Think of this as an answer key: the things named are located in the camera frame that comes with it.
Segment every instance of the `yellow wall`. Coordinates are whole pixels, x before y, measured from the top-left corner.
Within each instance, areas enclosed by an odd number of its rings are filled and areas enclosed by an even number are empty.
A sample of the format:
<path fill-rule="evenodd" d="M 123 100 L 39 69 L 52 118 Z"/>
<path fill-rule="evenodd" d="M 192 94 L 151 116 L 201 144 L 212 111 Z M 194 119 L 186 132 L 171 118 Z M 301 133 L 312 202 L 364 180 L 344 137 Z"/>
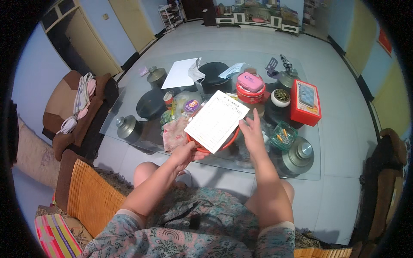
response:
<path fill-rule="evenodd" d="M 355 0 L 353 26 L 345 56 L 357 74 L 361 74 L 367 64 L 376 30 L 376 20 L 371 11 L 361 0 Z"/>
<path fill-rule="evenodd" d="M 381 127 L 392 128 L 402 136 L 410 125 L 410 108 L 406 85 L 397 60 L 393 61 L 373 105 Z"/>

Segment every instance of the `white paper sheet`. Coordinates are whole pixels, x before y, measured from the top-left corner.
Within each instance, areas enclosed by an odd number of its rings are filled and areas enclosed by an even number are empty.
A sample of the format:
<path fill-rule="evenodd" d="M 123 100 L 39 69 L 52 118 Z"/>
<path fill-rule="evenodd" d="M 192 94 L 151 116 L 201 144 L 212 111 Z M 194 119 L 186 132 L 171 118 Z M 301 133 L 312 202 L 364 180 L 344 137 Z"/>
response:
<path fill-rule="evenodd" d="M 249 108 L 218 90 L 184 131 L 214 154 L 248 111 Z"/>
<path fill-rule="evenodd" d="M 162 89 L 194 85 L 194 81 L 188 76 L 188 70 L 197 59 L 198 58 L 192 58 L 174 62 Z"/>

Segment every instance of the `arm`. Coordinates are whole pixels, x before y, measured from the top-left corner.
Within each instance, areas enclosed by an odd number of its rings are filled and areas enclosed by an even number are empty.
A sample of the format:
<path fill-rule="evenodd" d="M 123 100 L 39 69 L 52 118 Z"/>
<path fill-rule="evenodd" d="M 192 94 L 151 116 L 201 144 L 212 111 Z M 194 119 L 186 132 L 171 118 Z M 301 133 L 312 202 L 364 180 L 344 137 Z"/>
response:
<path fill-rule="evenodd" d="M 162 166 L 128 195 L 121 209 L 136 213 L 145 224 L 146 217 L 162 200 L 178 173 L 184 170 L 191 161 L 203 159 L 208 155 L 194 148 L 195 142 L 176 148 Z"/>
<path fill-rule="evenodd" d="M 240 120 L 240 129 L 255 167 L 258 199 L 258 220 L 260 228 L 284 221 L 294 223 L 292 207 L 278 173 L 270 160 L 264 145 L 258 112 L 254 109 L 254 120 L 246 119 L 249 126 Z"/>

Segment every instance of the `face mask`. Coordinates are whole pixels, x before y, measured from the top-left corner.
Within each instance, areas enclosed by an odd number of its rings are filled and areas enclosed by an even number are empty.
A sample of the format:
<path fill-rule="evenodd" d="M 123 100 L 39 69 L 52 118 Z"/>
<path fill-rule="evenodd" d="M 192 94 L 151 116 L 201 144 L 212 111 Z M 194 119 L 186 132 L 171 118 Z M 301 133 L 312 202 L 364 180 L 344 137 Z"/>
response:
<path fill-rule="evenodd" d="M 188 70 L 188 76 L 196 83 L 202 85 L 202 82 L 205 79 L 205 74 L 201 73 L 198 68 L 201 66 L 201 60 L 198 58 L 193 65 Z"/>
<path fill-rule="evenodd" d="M 236 63 L 236 64 L 234 64 L 233 66 L 231 66 L 230 68 L 228 68 L 228 69 L 226 69 L 225 71 L 223 71 L 220 75 L 218 75 L 219 77 L 221 77 L 221 78 L 224 78 L 224 79 L 232 79 L 232 77 L 235 75 L 235 74 L 237 74 L 237 73 L 239 73 L 240 71 L 241 71 L 241 68 L 242 68 L 242 66 L 244 65 L 245 63 Z"/>

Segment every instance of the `wooden door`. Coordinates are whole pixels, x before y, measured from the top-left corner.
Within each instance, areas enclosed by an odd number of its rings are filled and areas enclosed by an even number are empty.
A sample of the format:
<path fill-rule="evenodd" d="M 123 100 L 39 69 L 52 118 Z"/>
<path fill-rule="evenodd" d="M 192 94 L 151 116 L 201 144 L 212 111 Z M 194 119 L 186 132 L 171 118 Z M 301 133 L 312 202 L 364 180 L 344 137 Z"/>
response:
<path fill-rule="evenodd" d="M 367 64 L 376 37 L 377 23 L 361 0 L 354 1 L 354 18 L 346 57 L 358 74 Z"/>
<path fill-rule="evenodd" d="M 202 18 L 201 4 L 205 0 L 181 0 L 187 20 Z"/>
<path fill-rule="evenodd" d="M 93 34 L 80 9 L 76 10 L 65 34 L 76 52 L 96 76 L 106 73 L 113 76 L 121 72 Z"/>
<path fill-rule="evenodd" d="M 109 3 L 136 51 L 141 51 L 155 39 L 140 10 L 138 0 L 109 0 Z"/>
<path fill-rule="evenodd" d="M 410 106 L 403 74 L 396 60 L 373 100 L 382 128 L 392 128 L 399 136 L 410 125 Z"/>

